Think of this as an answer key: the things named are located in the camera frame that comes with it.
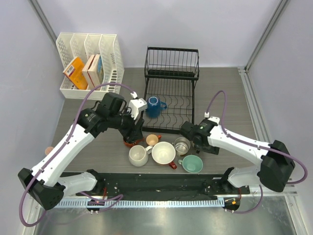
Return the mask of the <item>orange black mug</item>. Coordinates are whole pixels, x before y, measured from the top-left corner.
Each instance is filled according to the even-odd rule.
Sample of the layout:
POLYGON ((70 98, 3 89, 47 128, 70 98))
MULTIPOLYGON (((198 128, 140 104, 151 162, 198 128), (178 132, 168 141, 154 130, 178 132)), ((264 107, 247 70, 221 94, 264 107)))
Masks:
POLYGON ((123 143, 124 143, 127 147, 132 148, 133 146, 138 145, 140 142, 143 142, 144 140, 145 140, 145 138, 142 138, 142 139, 136 140, 136 141, 134 141, 134 142, 132 142, 132 143, 125 142, 125 141, 123 141, 123 143))

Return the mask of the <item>blue mug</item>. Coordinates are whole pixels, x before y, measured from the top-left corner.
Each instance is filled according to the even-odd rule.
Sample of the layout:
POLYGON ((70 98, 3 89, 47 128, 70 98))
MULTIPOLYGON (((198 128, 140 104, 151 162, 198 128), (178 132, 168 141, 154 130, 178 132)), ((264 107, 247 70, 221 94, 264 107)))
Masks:
POLYGON ((163 110, 167 109, 167 104, 159 100, 158 97, 152 96, 147 100, 146 115, 149 118, 157 118, 163 110))

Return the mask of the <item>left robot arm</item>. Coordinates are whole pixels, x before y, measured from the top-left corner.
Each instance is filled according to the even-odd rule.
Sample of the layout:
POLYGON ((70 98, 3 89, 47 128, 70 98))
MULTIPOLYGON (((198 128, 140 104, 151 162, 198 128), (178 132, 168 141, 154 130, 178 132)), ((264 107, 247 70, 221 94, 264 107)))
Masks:
POLYGON ((62 173, 85 146, 108 129, 118 130, 127 144, 143 139, 140 115, 145 109, 147 102, 142 98, 127 102, 119 94, 106 93, 92 108, 79 112, 67 134, 41 162, 18 173, 23 187, 46 211, 65 196, 83 192, 100 195, 105 183, 95 170, 69 177, 62 177, 62 173))

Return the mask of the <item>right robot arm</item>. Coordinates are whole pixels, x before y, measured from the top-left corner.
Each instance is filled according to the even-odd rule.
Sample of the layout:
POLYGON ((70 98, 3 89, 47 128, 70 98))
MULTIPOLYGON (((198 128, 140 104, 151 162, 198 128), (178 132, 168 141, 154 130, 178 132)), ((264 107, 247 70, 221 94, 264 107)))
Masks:
POLYGON ((284 143, 256 141, 228 130, 223 130, 219 118, 205 118, 195 125, 186 121, 180 127, 180 134, 190 140, 198 151, 215 154, 220 149, 232 152, 253 163, 244 168, 230 167, 221 180, 221 188, 233 193, 243 186, 263 185, 282 192, 291 176, 295 163, 284 143))

